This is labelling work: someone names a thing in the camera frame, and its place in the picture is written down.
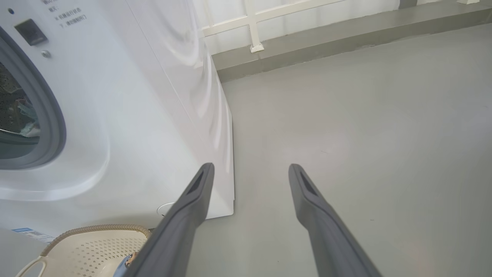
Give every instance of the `laundry basket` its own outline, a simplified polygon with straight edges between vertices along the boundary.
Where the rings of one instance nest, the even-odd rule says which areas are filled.
[[[138,225],[110,224],[70,230],[51,242],[38,258],[16,277],[37,263],[39,277],[112,277],[124,257],[137,252],[151,233]]]

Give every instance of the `washing machine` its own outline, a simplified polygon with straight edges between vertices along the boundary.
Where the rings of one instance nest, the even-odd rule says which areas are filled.
[[[234,212],[232,116],[191,0],[0,2],[0,227],[155,227],[200,166]]]

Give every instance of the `metal railing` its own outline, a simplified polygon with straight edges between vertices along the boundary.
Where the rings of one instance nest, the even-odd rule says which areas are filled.
[[[205,9],[205,15],[209,26],[203,28],[203,33],[205,36],[215,35],[221,32],[239,28],[242,26],[249,25],[249,33],[251,34],[251,53],[264,50],[263,45],[260,42],[260,37],[258,35],[257,23],[260,21],[265,21],[268,19],[276,18],[279,16],[287,15],[290,13],[303,11],[307,9],[312,9],[335,2],[340,2],[344,0],[302,0],[281,6],[277,6],[271,9],[262,10],[255,12],[253,6],[253,0],[243,0],[246,8],[246,15],[231,20],[226,20],[220,23],[213,22],[212,16],[209,10],[208,0],[203,0],[203,6]]]

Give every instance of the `qr code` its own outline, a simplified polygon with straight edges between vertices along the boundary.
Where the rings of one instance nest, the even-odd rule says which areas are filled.
[[[36,232],[36,231],[28,232],[28,234],[33,234],[35,236],[44,236],[44,234],[42,234],[40,232]]]

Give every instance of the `basket handle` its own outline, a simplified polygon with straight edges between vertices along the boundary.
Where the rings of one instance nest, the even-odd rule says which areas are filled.
[[[24,266],[24,268],[21,269],[21,271],[19,271],[19,273],[15,277],[23,277],[29,271],[29,269],[31,269],[31,267],[33,267],[35,264],[39,262],[43,263],[43,268],[41,269],[41,272],[38,275],[38,277],[41,277],[41,275],[43,275],[44,269],[46,268],[46,260],[45,257],[43,256],[39,256],[36,259],[32,260],[30,263]]]

